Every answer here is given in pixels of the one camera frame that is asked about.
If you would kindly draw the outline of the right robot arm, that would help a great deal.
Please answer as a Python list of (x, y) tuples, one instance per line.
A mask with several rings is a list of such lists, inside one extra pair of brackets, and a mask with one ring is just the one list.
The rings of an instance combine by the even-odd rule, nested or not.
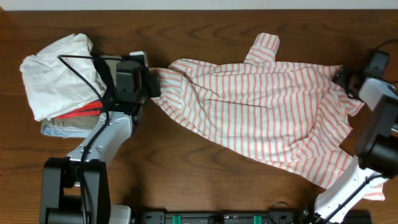
[(348, 168), (303, 213), (304, 223), (343, 223), (349, 211), (370, 191), (397, 176), (397, 90), (383, 75), (389, 54), (371, 50), (361, 68), (344, 66), (332, 81), (373, 112), (356, 141)]

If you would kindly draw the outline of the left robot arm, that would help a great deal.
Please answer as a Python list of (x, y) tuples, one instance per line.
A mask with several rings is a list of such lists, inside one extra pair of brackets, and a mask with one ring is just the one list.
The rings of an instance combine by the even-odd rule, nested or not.
[(113, 85), (85, 140), (66, 157), (51, 157), (44, 164), (40, 223), (136, 221), (130, 207), (111, 203), (107, 168), (139, 124), (145, 102), (160, 96), (160, 84), (140, 55), (117, 59)]

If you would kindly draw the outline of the red white striped shirt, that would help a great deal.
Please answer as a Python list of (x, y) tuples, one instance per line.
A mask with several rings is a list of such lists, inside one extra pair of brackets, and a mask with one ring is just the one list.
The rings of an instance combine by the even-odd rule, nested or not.
[(332, 82), (339, 66), (278, 62), (279, 44), (261, 33), (242, 63), (182, 58), (155, 68), (155, 103), (207, 140), (327, 189), (352, 160), (340, 145), (363, 103)]

